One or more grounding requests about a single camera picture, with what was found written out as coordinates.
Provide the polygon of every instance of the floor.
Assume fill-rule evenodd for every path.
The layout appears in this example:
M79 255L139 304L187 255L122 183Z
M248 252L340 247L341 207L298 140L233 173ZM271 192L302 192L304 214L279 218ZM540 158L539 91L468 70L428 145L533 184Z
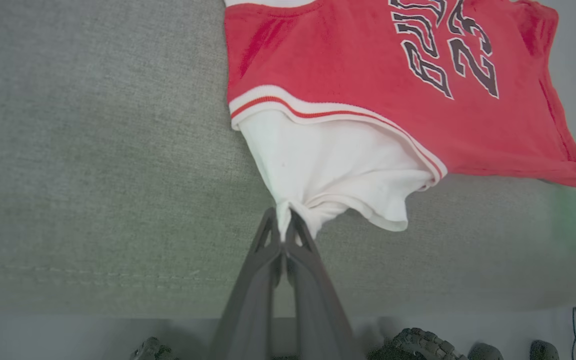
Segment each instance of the floor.
M573 344L571 309L501 314L460 313L351 320L364 350L379 347L383 335L418 327L467 353L476 342L497 347L506 360L528 360L535 339L551 342L568 359ZM13 316L0 314L0 359L126 360L142 341L158 337L181 360L206 355L217 319L110 319L92 316ZM277 355L295 351L295 321L273 322Z

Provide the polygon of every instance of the clothing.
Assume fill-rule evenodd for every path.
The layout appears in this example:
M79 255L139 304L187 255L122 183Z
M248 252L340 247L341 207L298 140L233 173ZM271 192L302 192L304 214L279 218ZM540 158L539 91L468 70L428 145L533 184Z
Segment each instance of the clothing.
M380 228L406 230L406 197L432 185L433 174L407 143L381 127L352 120L302 125L278 110L252 114L238 127L277 203L282 240L290 209L313 238L348 208Z
M391 231L448 172L576 187L548 73L556 11L530 0L226 1L228 105L311 235L348 208Z
M451 172L576 187L576 144L548 73L557 22L530 0L234 4L232 125L262 110L386 125L434 182Z

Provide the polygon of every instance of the red tank top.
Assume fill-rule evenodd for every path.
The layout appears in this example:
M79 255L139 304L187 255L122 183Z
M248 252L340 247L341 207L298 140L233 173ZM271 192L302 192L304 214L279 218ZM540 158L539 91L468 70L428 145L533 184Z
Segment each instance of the red tank top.
M530 0L314 0L226 8L232 124L273 109L407 141L433 171L576 187L548 71L558 14Z

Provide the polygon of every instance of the white stripe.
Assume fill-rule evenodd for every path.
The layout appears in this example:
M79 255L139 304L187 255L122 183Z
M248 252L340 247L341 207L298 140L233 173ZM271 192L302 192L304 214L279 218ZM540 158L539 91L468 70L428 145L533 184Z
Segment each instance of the white stripe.
M285 89L275 86L275 85L262 85L256 88L250 89L246 91L240 96L237 96L228 107L230 108L230 113L236 112L240 107L248 104L251 101L258 100L260 98L264 98L267 96L272 96L275 98L280 98L281 100L285 101L292 109L297 112L303 114L317 114L317 113L327 113L327 112L355 112L359 114L366 114L366 116L356 115L356 114L331 114L327 116L319 116L317 118L301 118L295 115L292 111L290 111L285 105L279 102L272 102L272 101L265 101L260 102L259 104L252 105L249 108L245 109L244 111L234 116L231 121L232 128L234 130L239 130L238 124L246 119L247 117L255 114L256 112L260 112L263 110L281 110L286 114L292 121L298 124L312 124L312 123L322 123L324 121L335 121L335 120L355 120L355 121L364 121L366 123L371 123L373 125L377 125L382 127L383 129L391 130L398 136L402 137L405 141L412 145L414 152L417 153L419 158L425 162L428 166L429 170L432 171L432 174L435 177L435 182L438 182L441 178L448 174L448 169L446 168L445 164L439 160L439 157L436 157L434 153L430 152L427 148L421 145L414 137L412 137L406 130L402 129L393 121L377 114L377 112L370 111L363 107L349 105L349 104L341 104L338 102L306 102L303 100L299 100L299 98L295 98L292 96L288 91ZM437 173L437 169L429 163L426 159L430 159L438 168L439 173Z
M296 8L316 1L317 0L224 0L227 7L238 4L256 4L275 8Z

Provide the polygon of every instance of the printed number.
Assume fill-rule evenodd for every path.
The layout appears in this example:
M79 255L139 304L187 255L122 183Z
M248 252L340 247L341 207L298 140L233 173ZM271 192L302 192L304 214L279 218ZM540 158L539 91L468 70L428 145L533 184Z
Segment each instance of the printed number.
M486 53L486 55L492 55L492 45L490 44L490 39L486 32L482 29L478 23L470 17L464 16L464 0L458 0L454 6L454 9L448 17L448 30L457 35L464 35L462 29L455 25L455 20L459 21L461 28L466 30L468 34L475 35L474 30L479 32L479 43L481 45L481 50Z
M430 21L422 15L408 16L406 14L400 14L392 12L392 20L396 23L398 34L414 34L419 38L421 43L421 48L423 52L434 57L439 58L439 53L437 52L437 45L435 45L435 37L433 36L433 26ZM415 25L412 21L418 21L423 24L425 32Z
M411 41L404 40L401 42L401 45L404 48L404 51L406 51L408 65L414 75L423 80L423 82L428 83L443 92L446 98L452 99L453 96L448 87L448 76L446 76L446 71L444 71L440 66L422 59L417 46ZM439 80L430 76L428 71L433 71L437 74Z
M429 9L436 15L435 25L438 27L446 14L446 0L426 0L425 4L410 2L403 4L400 0L389 0L389 4L396 9ZM412 34L419 39L421 49L426 55L434 59L439 59L440 54L435 43L433 26L429 18L423 14L402 14L391 11L392 20L398 34ZM492 44L484 29L473 19L464 16L464 0L457 0L450 16L446 21L448 30L455 35L462 37L473 35L478 37L480 50L480 64L476 61L471 48L466 45L463 39L454 37L448 40L448 47L452 55L454 70L462 77L466 77L466 64L462 59L467 60L468 67L472 71L478 82L487 90L490 96L499 98L497 75L495 66L489 57L492 55ZM427 59L423 59L418 47L407 39L401 42L406 52L410 71L423 82L431 84L441 91L447 98L453 96L448 85L446 71L438 64L434 64Z
M435 15L437 15L437 19L435 20L435 25L439 25L444 18L444 14L446 14L446 0L430 0L434 4L402 4L398 0L390 0L390 6L396 7L397 9L430 9L432 10Z
M473 75L484 88L487 89L488 93L494 98L499 99L499 91L497 89L497 76L495 74L495 66L491 63L484 55L481 55L481 66L485 68L486 71L477 64L471 49L464 43L460 38L451 38L448 40L448 45L450 45L450 52L452 53L452 63L454 64L454 70L464 78L466 77L466 67L462 63L462 55L468 60L468 65Z

